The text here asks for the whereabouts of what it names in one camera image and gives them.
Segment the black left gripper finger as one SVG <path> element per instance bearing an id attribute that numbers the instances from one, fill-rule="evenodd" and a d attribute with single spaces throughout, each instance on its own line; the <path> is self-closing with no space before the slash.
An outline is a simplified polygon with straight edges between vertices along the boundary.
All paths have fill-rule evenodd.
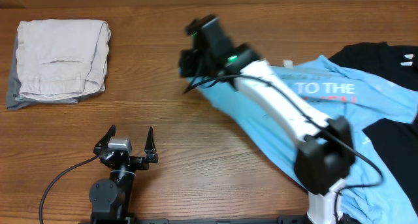
<path id="1" fill-rule="evenodd" d="M 96 143 L 96 145 L 94 145 L 93 148 L 93 153 L 94 154 L 100 154 L 102 149 L 105 149 L 108 147 L 108 143 L 110 141 L 110 139 L 115 136 L 116 134 L 116 126 L 112 125 L 109 130 L 107 131 L 107 133 L 102 137 L 102 139 L 100 139 L 98 141 L 98 143 Z"/>
<path id="2" fill-rule="evenodd" d="M 149 128 L 146 144 L 144 147 L 146 157 L 157 157 L 157 150 L 154 142 L 153 127 Z"/>

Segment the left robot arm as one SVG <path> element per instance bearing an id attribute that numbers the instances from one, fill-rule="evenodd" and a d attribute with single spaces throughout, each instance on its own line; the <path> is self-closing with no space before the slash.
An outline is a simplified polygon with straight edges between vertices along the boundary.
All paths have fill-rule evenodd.
<path id="1" fill-rule="evenodd" d="M 129 211 L 136 171 L 148 170 L 149 165 L 158 162 L 153 129 L 149 128 L 144 152 L 137 157 L 131 154 L 131 140 L 116 137 L 113 125 L 96 143 L 93 153 L 100 162 L 110 168 L 107 179 L 96 181 L 89 190 L 92 204 L 91 223 L 137 223 L 137 218 Z"/>

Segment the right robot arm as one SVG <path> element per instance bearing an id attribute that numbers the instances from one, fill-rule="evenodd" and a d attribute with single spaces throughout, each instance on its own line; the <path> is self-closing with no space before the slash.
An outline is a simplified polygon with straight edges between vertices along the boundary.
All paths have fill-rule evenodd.
<path id="1" fill-rule="evenodd" d="M 209 14 L 185 27 L 192 47 L 180 52 L 180 74 L 201 84 L 228 82 L 256 102 L 297 149 L 294 171 L 308 190 L 309 208 L 300 223 L 354 223 L 342 211 L 342 190 L 355 162 L 348 121 L 333 120 L 286 86 L 249 44 L 233 44 Z"/>

